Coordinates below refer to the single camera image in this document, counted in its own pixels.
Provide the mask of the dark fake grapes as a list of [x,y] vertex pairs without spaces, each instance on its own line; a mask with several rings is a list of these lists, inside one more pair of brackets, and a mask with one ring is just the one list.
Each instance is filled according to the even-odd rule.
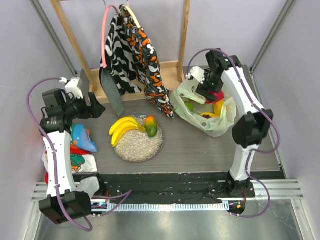
[[202,112],[202,113],[199,114],[199,116],[201,116],[203,118],[206,118],[206,119],[219,117],[219,115],[211,113],[211,112]]

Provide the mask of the colourful cartoon print cloth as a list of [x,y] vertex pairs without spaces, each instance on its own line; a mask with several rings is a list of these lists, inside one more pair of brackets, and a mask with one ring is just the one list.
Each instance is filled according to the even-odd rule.
[[71,126],[70,163],[73,174],[89,174],[98,171],[93,153],[97,153],[96,143],[90,138],[90,130],[83,124]]

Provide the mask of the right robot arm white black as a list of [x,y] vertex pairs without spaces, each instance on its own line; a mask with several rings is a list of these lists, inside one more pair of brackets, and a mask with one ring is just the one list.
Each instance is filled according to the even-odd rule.
[[227,56],[219,48],[206,49],[206,60],[208,69],[188,68],[191,77],[198,81],[196,93],[213,103],[222,88],[227,87],[239,114],[232,128],[235,156],[225,184],[226,194],[236,198],[250,187],[253,158],[268,135],[274,114],[271,109],[264,109],[254,95],[237,56]]

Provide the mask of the green fake lime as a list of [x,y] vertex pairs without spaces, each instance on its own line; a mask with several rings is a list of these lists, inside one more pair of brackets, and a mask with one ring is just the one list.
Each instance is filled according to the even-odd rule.
[[184,104],[189,109],[190,112],[192,112],[192,113],[194,112],[194,106],[192,103],[186,101],[186,102],[184,102]]

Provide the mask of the glass plate with rice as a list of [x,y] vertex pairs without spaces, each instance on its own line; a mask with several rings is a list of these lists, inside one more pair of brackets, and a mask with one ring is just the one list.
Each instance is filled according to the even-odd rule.
[[[134,117],[139,124],[145,126],[146,115],[130,115]],[[142,163],[151,160],[160,151],[164,143],[163,129],[157,122],[157,135],[150,138],[147,131],[130,130],[126,132],[116,147],[113,147],[115,153],[124,161],[131,163]]]

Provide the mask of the orange grey camouflage garment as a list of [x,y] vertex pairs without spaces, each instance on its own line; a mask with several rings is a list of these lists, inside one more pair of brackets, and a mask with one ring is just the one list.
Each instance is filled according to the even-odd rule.
[[143,27],[137,28],[130,13],[119,7],[125,40],[133,53],[138,80],[144,84],[146,98],[168,118],[174,118],[174,109],[169,99],[169,89],[163,84],[157,52]]

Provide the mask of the red fake dragon fruit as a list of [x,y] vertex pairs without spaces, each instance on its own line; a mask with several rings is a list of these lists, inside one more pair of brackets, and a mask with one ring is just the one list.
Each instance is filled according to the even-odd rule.
[[206,101],[205,101],[206,104],[212,104],[212,105],[214,105],[215,103],[223,100],[224,97],[225,97],[224,92],[223,92],[222,90],[219,91],[219,92],[214,92],[214,91],[209,90],[208,93],[209,93],[209,95],[210,95],[211,97],[214,98],[214,100],[211,101],[211,100],[209,100],[209,99],[207,98]]

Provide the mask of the pink clothes hanger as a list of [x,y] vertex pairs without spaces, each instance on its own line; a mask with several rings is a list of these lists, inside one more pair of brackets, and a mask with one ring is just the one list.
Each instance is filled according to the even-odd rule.
[[114,9],[115,13],[118,14],[119,10],[113,4],[110,4],[105,7],[105,12],[102,21],[102,29],[101,29],[101,59],[102,59],[102,67],[105,69],[107,67],[106,54],[105,54],[105,43],[106,43],[106,25],[107,19],[110,9]]

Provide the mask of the yellow fake banana bunch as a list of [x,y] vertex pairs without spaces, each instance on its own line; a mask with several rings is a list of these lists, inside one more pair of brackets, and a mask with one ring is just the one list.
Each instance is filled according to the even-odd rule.
[[139,124],[137,120],[132,116],[126,116],[116,121],[109,129],[112,147],[115,148],[121,140],[122,136],[126,132],[132,130],[138,130],[142,133],[146,132],[146,128],[143,125]]

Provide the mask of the yellow fake lemon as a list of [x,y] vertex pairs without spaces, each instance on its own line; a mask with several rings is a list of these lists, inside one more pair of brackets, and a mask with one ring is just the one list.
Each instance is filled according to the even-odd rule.
[[221,116],[224,103],[225,103],[224,100],[220,100],[213,105],[213,112],[215,115]]

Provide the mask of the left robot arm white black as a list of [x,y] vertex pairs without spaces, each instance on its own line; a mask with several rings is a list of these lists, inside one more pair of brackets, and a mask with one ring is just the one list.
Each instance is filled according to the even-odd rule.
[[42,94],[45,113],[40,121],[48,157],[48,188],[46,199],[39,201],[39,209],[54,224],[60,225],[92,213],[91,199],[102,199],[107,187],[99,173],[83,177],[75,184],[71,164],[71,128],[75,119],[97,119],[106,110],[93,92],[91,105],[63,89]]

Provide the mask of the wooden clothes hanger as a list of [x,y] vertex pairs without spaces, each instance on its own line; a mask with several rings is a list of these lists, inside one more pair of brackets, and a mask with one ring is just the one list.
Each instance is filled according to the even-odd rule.
[[135,16],[134,12],[131,10],[131,8],[129,7],[129,3],[123,5],[123,7],[129,12],[130,16],[132,17],[136,27],[139,29],[141,28],[141,25],[137,19],[137,17]]

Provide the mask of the green red fake mango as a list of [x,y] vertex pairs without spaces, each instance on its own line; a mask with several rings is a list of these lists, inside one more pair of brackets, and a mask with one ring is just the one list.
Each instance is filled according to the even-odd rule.
[[149,138],[153,138],[158,133],[158,123],[156,121],[156,118],[154,116],[148,116],[145,119],[144,127],[146,129],[147,135]]

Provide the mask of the black white zebra garment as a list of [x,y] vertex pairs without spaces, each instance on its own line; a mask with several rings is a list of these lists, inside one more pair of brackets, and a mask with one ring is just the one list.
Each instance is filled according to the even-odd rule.
[[111,20],[104,53],[107,67],[103,68],[103,64],[100,64],[99,80],[112,109],[120,117],[125,113],[122,96],[142,92],[135,83],[136,65],[132,50],[126,41],[120,14],[115,15]]

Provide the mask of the green avocado print plastic bag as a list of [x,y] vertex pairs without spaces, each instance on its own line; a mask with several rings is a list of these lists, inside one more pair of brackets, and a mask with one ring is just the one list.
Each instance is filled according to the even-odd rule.
[[210,137],[224,135],[235,124],[237,107],[228,88],[224,86],[224,98],[217,103],[205,103],[206,99],[196,93],[199,83],[186,80],[169,94],[174,112]]

